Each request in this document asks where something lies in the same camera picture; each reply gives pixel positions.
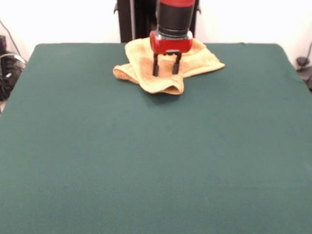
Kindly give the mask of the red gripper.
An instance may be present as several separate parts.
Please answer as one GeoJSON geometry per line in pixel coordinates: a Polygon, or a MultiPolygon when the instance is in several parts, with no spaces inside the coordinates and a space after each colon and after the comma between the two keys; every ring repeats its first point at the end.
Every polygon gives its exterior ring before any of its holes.
{"type": "Polygon", "coordinates": [[[150,45],[154,53],[153,55],[153,76],[158,76],[159,65],[158,55],[160,54],[176,54],[176,59],[173,65],[172,74],[176,75],[179,72],[180,60],[183,53],[187,53],[193,43],[193,34],[188,31],[187,35],[182,38],[169,38],[160,34],[157,30],[150,32],[150,45]]]}

